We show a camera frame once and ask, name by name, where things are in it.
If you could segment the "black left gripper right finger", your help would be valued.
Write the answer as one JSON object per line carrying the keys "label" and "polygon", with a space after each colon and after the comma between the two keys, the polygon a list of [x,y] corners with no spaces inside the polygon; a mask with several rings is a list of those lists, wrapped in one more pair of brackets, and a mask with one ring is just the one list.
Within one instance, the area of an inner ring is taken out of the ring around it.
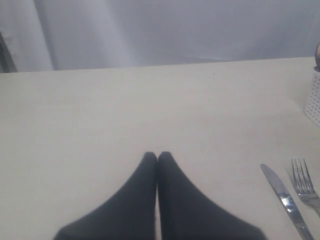
{"label": "black left gripper right finger", "polygon": [[198,190],[170,152],[159,155],[157,177],[162,239],[265,239],[258,227],[230,214]]}

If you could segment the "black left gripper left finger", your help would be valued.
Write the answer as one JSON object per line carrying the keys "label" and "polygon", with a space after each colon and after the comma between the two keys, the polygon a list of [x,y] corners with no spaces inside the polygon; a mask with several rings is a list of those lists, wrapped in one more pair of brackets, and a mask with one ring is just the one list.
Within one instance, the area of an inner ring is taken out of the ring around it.
{"label": "black left gripper left finger", "polygon": [[56,240],[154,240],[157,157],[146,152],[126,183],[105,203],[62,227]]}

